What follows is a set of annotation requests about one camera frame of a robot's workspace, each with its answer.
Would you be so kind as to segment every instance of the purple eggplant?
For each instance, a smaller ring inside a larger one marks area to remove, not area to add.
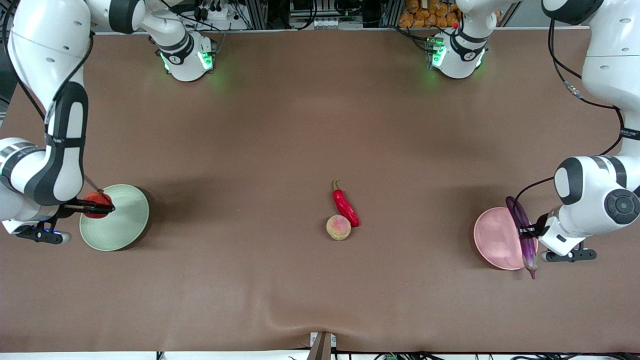
[[[524,208],[520,203],[515,204],[515,208],[513,204],[516,199],[512,196],[507,196],[507,208],[511,213],[511,218],[513,219],[513,223],[516,225],[516,228],[521,225],[530,226],[531,223],[527,218],[527,213],[524,211]],[[524,262],[524,267],[531,274],[531,279],[536,278],[536,269],[538,268],[538,255],[536,254],[536,242],[534,238],[527,237],[527,234],[520,235],[520,247],[522,248],[522,261]]]

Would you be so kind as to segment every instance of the tabletop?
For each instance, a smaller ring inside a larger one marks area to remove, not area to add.
[[[579,70],[589,31],[556,37]],[[484,210],[616,139],[615,113],[557,78],[546,31],[496,31],[463,80],[394,31],[229,34],[192,83],[154,51],[97,36],[84,72],[85,173],[141,188],[146,233],[115,252],[77,215],[65,245],[0,233],[0,350],[267,350],[330,331],[341,350],[640,352],[638,224],[535,281],[474,247]],[[18,89],[0,137],[41,133]],[[345,241],[324,230],[338,177],[362,223]],[[550,183],[521,201],[531,218],[560,204]]]

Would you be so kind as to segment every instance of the red chili pepper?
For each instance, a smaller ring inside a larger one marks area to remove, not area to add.
[[[353,210],[353,206],[351,206],[342,190],[338,187],[339,180],[340,179],[336,179],[333,181],[333,201],[335,202],[335,207],[338,208],[338,212],[342,216],[349,220],[352,227],[357,227],[360,225],[360,220],[358,219],[356,212]]]

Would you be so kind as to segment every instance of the pink bowl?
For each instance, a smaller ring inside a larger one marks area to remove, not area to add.
[[[504,270],[524,267],[520,239],[507,208],[485,211],[476,220],[474,239],[480,254],[493,266]],[[536,251],[538,240],[534,239]]]

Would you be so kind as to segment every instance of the green plate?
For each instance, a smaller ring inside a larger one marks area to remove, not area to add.
[[[80,216],[80,235],[90,247],[100,251],[122,249],[137,239],[149,221],[149,202],[140,189],[113,185],[104,189],[115,211],[104,218]]]

